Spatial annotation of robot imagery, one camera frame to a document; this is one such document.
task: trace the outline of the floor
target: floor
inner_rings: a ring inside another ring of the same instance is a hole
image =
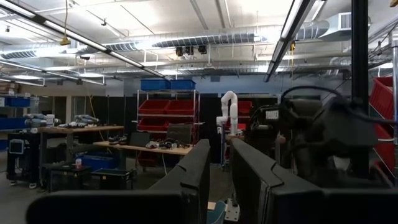
[[[7,154],[0,152],[0,218],[2,224],[25,223],[25,211],[29,204],[44,195],[38,190],[29,190],[24,183],[11,187],[6,179]],[[134,159],[127,159],[127,168],[134,167]],[[147,172],[139,169],[136,189],[147,189],[164,176],[161,167],[147,168]],[[223,172],[221,168],[211,166],[210,169],[210,193],[209,202],[226,200],[232,194],[232,180],[229,172]]]

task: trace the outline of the ceiling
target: ceiling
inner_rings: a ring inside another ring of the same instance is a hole
[[[181,75],[245,73],[263,75],[292,4],[292,0],[67,0],[67,2],[64,0],[20,0],[14,2],[57,24],[64,24],[65,17],[68,15],[67,27],[69,29],[102,44],[209,34],[245,34],[249,30],[267,35],[267,40],[261,42],[214,44],[211,47],[208,46],[207,54],[203,55],[196,47],[193,55],[182,57],[176,55],[175,47],[143,50],[145,47],[141,46],[142,48],[138,50],[121,52],[165,75],[175,73]],[[398,8],[389,9],[387,3],[389,1],[386,0],[369,1],[372,32],[376,32],[378,26],[389,22],[391,15],[398,14]],[[65,10],[66,4],[68,4],[68,14]],[[321,1],[314,4],[305,22],[308,24],[313,22],[314,14],[321,4]],[[376,6],[370,7],[373,4],[378,5],[377,10],[373,9]],[[350,7],[350,1],[329,0],[323,5],[315,21],[328,19],[340,12],[348,12]],[[52,42],[57,45],[57,42],[62,39],[61,34],[26,19],[5,17],[9,14],[5,10],[1,10],[0,14],[3,14],[0,16],[0,42],[3,52],[5,49],[34,49],[38,48],[37,44],[44,46]],[[347,49],[350,45],[350,41],[324,42],[318,39],[298,42],[294,55],[291,56],[298,59],[293,65],[285,60],[278,72],[324,75],[334,74],[334,71],[339,69],[348,69],[351,62],[349,55],[345,54],[349,53]],[[11,58],[10,60],[70,75],[93,72],[117,78],[149,76],[148,73],[103,53],[93,52],[88,61],[81,59],[79,54],[59,53],[61,50],[74,47],[79,48],[81,45],[43,47],[36,51],[35,57]],[[377,44],[370,45],[371,50],[376,47]],[[391,59],[389,55],[391,52],[382,52],[374,57],[372,63],[388,61]],[[32,74],[32,72],[8,65],[3,65],[0,71],[4,76],[9,77],[17,74]],[[34,75],[47,78],[50,82],[56,78],[56,76],[42,73],[34,73]]]

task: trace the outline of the blue container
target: blue container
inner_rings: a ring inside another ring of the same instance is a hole
[[[6,100],[6,105],[14,107],[30,107],[30,99],[20,98],[20,97],[9,97]]]
[[[8,147],[8,140],[2,139],[0,140],[0,152],[5,151]]]
[[[169,90],[170,82],[167,80],[141,80],[141,90]]]
[[[172,90],[194,90],[196,83],[192,80],[171,80]]]
[[[94,152],[78,156],[83,166],[90,166],[92,171],[99,169],[114,169],[119,165],[119,159],[111,154]]]
[[[24,129],[25,118],[0,118],[0,130]]]

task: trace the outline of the black pole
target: black pole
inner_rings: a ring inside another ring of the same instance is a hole
[[[368,0],[351,0],[352,7],[352,98],[361,100],[361,108],[369,114],[368,83]],[[351,160],[357,177],[369,175],[369,152],[358,151]]]

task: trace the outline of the workbench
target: workbench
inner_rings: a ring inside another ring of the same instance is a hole
[[[185,156],[192,150],[192,146],[190,146],[188,148],[176,148],[176,149],[148,149],[148,148],[139,147],[139,146],[127,146],[127,145],[121,146],[119,144],[111,145],[111,144],[109,144],[108,141],[94,142],[93,145],[118,149],[119,156],[120,156],[120,165],[119,165],[120,169],[126,169],[125,150],[134,150],[136,152],[136,166],[137,166],[137,152],[138,151],[156,152],[156,153],[162,153],[162,154],[173,154],[173,155]]]
[[[98,126],[98,127],[87,127],[87,128],[59,128],[59,127],[42,127],[37,128],[40,133],[40,183],[43,181],[43,165],[47,163],[47,137],[48,134],[66,134],[67,135],[67,150],[65,151],[67,162],[73,160],[73,156],[70,153],[73,147],[74,134],[87,133],[96,131],[111,131],[111,130],[123,130],[124,126]]]

